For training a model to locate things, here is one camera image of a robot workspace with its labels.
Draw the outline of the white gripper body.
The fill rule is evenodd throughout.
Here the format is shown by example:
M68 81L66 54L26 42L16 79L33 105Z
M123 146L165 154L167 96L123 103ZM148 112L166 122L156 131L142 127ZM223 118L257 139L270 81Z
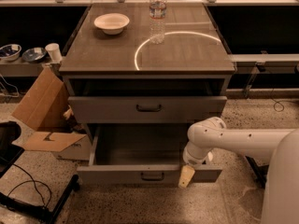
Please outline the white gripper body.
M198 147L188 142L183 150L183 160L187 165L198 168L203 163L210 163L213 160L211 148Z

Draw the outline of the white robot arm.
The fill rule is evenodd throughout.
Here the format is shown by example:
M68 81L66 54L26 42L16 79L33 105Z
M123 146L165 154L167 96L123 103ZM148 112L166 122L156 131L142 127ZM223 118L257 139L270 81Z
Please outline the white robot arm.
M229 129L222 119L213 117L194 123L187 136L181 188L189 185L210 150L233 151L269 164L261 224L299 224L298 129Z

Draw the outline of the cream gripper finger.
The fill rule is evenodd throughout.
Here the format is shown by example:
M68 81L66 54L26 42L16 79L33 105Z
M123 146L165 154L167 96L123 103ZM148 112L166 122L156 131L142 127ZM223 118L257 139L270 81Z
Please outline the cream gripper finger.
M181 189L187 188L194 174L195 174L195 170L190 165L184 165L181 168L180 177L178 180L178 186Z

